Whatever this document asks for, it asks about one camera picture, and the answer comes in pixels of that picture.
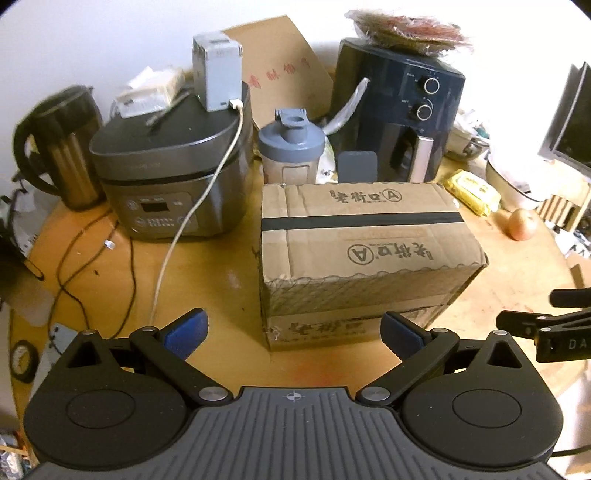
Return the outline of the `grey rice cooker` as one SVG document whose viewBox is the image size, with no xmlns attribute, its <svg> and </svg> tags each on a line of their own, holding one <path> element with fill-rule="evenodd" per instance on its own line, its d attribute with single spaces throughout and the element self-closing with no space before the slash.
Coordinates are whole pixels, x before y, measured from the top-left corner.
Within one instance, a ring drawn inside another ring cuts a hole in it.
<svg viewBox="0 0 591 480">
<path fill-rule="evenodd" d="M 194 93 L 154 127 L 115 116 L 92 137 L 92 162 L 126 233 L 142 241 L 211 237 L 245 216 L 252 192 L 252 110 L 207 112 Z"/>
</svg>

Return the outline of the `brown cardboard box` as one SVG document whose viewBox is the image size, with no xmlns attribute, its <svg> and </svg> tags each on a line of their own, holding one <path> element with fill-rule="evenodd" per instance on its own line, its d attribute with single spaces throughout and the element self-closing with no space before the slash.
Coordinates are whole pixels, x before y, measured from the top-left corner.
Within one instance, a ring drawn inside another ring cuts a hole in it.
<svg viewBox="0 0 591 480">
<path fill-rule="evenodd" d="M 373 340 L 388 311 L 427 327 L 487 266 L 440 185 L 263 187 L 260 301 L 270 349 Z"/>
</svg>

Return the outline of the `black phone stand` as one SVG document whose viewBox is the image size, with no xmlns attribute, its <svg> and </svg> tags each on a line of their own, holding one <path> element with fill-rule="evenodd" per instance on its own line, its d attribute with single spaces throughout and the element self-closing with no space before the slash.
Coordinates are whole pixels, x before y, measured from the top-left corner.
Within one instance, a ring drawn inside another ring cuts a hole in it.
<svg viewBox="0 0 591 480">
<path fill-rule="evenodd" d="M 342 151 L 335 166 L 339 183 L 373 183 L 378 179 L 378 156 L 373 151 Z"/>
</svg>

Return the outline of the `yellow snack packet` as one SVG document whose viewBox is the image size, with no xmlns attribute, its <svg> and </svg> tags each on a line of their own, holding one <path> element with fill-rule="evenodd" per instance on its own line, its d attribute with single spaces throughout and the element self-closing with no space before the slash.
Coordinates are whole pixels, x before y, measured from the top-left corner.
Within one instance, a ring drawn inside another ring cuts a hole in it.
<svg viewBox="0 0 591 480">
<path fill-rule="evenodd" d="M 500 207 L 499 192 L 469 171 L 457 170 L 443 181 L 443 187 L 478 216 L 489 216 Z"/>
</svg>

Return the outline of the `black tape roll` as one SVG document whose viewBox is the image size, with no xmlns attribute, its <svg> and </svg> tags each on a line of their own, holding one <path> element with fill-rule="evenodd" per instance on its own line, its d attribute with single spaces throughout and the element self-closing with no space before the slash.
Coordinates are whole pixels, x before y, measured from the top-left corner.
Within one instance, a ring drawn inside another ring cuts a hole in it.
<svg viewBox="0 0 591 480">
<path fill-rule="evenodd" d="M 30 384 L 39 365 L 39 353 L 27 340 L 18 341 L 10 352 L 11 376 L 25 384 Z"/>
</svg>

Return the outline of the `light blue smartphone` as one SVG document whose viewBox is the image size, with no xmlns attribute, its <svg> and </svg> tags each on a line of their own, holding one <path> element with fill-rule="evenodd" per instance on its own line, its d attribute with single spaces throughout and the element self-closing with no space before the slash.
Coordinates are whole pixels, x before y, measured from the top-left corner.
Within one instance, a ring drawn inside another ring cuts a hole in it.
<svg viewBox="0 0 591 480">
<path fill-rule="evenodd" d="M 50 328 L 50 338 L 40 356 L 38 368 L 32 382 L 30 397 L 34 396 L 48 372 L 53 368 L 61 354 L 67 349 L 77 334 L 77 331 L 60 323 L 55 323 Z"/>
</svg>

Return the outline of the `wrapped flatbread stack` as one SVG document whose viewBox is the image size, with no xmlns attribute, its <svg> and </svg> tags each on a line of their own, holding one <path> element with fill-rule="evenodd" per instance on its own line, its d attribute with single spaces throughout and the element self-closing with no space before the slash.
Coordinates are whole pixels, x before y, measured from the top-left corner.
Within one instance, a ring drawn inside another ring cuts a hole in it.
<svg viewBox="0 0 591 480">
<path fill-rule="evenodd" d="M 461 28 L 426 17 L 388 15 L 367 10 L 351 10 L 358 35 L 372 45 L 394 50 L 404 49 L 438 58 L 458 47 L 469 46 Z"/>
</svg>

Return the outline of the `dark blue air fryer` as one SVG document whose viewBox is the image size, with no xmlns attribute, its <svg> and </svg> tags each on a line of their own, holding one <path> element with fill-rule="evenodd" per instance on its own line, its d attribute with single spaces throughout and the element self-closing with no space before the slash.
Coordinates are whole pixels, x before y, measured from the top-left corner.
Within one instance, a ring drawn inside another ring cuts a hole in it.
<svg viewBox="0 0 591 480">
<path fill-rule="evenodd" d="M 365 78 L 369 84 L 352 118 L 331 136 L 335 153 L 375 152 L 380 181 L 433 181 L 465 76 L 437 58 L 346 38 L 339 44 L 329 113 L 338 113 Z"/>
</svg>

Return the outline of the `brown paper envelope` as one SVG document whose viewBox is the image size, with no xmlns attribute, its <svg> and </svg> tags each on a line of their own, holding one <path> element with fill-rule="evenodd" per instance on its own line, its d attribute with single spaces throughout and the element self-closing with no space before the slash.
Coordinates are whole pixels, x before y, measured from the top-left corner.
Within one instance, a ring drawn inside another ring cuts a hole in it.
<svg viewBox="0 0 591 480">
<path fill-rule="evenodd" d="M 332 78 L 290 18 L 270 18 L 224 33 L 242 44 L 242 80 L 249 85 L 257 128 L 273 122 L 281 108 L 304 108 L 311 120 L 328 114 Z"/>
</svg>

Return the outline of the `white enamel bowl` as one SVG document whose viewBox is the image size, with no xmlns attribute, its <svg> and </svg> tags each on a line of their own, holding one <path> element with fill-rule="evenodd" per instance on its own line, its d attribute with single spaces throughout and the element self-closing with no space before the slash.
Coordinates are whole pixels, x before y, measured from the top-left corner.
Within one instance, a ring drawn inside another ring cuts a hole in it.
<svg viewBox="0 0 591 480">
<path fill-rule="evenodd" d="M 531 179 L 523 169 L 500 161 L 491 151 L 486 155 L 485 176 L 499 193 L 501 207 L 508 212 L 535 210 L 547 199 L 546 192 L 536 178 Z"/>
</svg>

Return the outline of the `computer monitor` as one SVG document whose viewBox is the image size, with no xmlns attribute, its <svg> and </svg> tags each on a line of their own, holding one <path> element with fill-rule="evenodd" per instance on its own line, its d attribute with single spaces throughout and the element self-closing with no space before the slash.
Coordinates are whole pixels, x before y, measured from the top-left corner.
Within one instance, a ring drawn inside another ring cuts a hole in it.
<svg viewBox="0 0 591 480">
<path fill-rule="evenodd" d="M 590 178 L 590 64 L 571 66 L 539 154 Z"/>
</svg>

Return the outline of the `steel electric kettle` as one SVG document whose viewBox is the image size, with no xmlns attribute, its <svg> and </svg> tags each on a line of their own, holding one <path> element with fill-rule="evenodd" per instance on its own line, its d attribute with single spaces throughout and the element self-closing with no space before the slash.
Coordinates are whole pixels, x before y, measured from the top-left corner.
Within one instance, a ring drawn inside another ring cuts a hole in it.
<svg viewBox="0 0 591 480">
<path fill-rule="evenodd" d="M 49 96 L 15 128 L 18 170 L 31 185 L 59 197 L 73 211 L 100 204 L 105 194 L 89 144 L 101 126 L 90 87 L 72 85 Z"/>
</svg>

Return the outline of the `grey lid shaker bottle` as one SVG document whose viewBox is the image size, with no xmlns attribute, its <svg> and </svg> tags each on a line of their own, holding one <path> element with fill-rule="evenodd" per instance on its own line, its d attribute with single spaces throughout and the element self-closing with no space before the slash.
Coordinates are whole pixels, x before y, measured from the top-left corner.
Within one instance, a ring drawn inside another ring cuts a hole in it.
<svg viewBox="0 0 591 480">
<path fill-rule="evenodd" d="M 325 151 L 325 133 L 304 108 L 283 108 L 259 130 L 259 154 L 266 184 L 315 184 Z"/>
</svg>

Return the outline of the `white power adapter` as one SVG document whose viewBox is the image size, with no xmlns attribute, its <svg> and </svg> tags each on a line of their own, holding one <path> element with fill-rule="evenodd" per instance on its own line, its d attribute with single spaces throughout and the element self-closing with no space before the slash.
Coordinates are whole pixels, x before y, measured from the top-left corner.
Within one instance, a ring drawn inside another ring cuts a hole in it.
<svg viewBox="0 0 591 480">
<path fill-rule="evenodd" d="M 193 88 L 207 112 L 221 111 L 242 98 L 242 45 L 223 32 L 195 35 Z"/>
</svg>

